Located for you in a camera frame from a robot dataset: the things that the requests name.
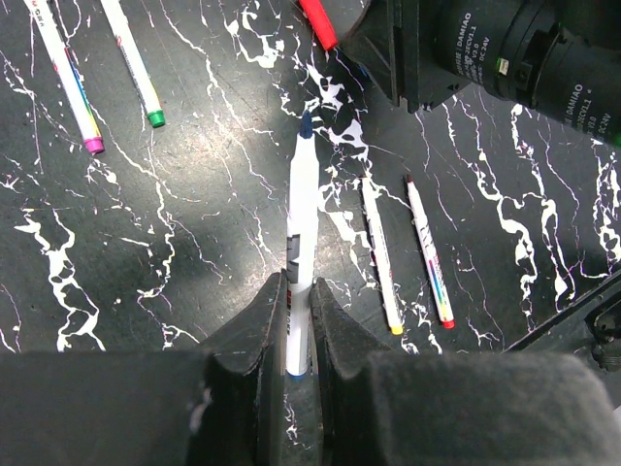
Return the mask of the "blue marker pen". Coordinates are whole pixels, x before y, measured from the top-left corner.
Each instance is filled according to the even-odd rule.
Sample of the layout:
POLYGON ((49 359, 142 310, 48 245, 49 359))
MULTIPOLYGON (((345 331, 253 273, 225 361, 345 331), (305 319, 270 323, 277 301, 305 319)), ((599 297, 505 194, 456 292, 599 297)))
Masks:
POLYGON ((290 162, 287 207, 286 371, 300 378, 308 370, 310 292, 318 237, 319 161, 311 114, 305 111, 290 162))

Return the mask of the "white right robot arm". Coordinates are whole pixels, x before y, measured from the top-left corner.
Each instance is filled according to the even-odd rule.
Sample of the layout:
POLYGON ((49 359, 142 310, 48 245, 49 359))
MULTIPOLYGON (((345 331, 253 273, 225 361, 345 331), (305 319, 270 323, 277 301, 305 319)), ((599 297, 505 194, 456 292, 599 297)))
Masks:
POLYGON ((620 144, 617 1, 369 1, 348 14, 339 49, 411 114, 475 83, 620 144))

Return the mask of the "purple marker pen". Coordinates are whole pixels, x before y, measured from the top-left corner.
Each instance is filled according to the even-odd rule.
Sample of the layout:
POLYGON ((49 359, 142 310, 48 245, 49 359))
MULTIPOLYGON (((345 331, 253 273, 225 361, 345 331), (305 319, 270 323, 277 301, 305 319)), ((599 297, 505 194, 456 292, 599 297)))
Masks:
POLYGON ((25 0, 24 4, 37 25, 49 59, 65 91, 83 144, 89 153, 96 155, 105 151, 103 137, 95 122, 88 99, 79 76, 68 55, 67 48, 54 21, 47 1, 25 0))

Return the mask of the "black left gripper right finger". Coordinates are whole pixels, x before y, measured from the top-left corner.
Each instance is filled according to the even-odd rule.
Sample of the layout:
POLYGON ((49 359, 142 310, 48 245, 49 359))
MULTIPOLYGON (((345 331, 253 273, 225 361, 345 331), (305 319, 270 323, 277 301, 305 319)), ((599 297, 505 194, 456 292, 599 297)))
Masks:
POLYGON ((409 355, 310 292, 327 465, 608 465, 612 405, 577 358, 409 355))

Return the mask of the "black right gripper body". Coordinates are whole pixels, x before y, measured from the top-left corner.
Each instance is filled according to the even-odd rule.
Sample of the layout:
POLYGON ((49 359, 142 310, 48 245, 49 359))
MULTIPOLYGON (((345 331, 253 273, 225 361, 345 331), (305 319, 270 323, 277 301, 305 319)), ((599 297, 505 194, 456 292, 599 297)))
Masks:
POLYGON ((435 60, 442 6, 442 1, 336 1, 337 48, 392 104, 406 104, 411 114, 431 111, 470 84, 435 60))

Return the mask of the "yellow marker pen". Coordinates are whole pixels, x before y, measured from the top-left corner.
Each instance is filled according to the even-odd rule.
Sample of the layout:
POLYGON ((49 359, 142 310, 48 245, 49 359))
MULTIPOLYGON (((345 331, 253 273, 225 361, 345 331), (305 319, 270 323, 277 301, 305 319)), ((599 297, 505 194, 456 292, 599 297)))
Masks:
POLYGON ((393 335, 400 336, 403 334, 404 328, 394 292, 388 249, 376 204, 376 192, 368 177, 364 177, 361 182, 365 214, 373 245, 373 255, 387 324, 393 335))

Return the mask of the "green marker pen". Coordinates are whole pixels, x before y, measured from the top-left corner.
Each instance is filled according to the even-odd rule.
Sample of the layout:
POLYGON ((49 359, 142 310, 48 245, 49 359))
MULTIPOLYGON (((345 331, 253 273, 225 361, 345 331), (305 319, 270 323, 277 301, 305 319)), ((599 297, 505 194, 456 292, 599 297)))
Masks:
POLYGON ((154 128, 164 126, 166 124, 164 111, 120 3, 116 0, 101 0, 100 3, 116 44, 124 57, 150 125, 154 128))

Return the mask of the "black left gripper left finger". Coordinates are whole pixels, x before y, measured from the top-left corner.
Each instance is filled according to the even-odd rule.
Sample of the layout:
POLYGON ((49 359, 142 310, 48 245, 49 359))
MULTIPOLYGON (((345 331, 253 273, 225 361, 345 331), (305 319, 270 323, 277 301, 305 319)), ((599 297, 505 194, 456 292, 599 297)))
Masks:
POLYGON ((5 465, 277 465, 286 279, 193 349, 1 357, 5 465))

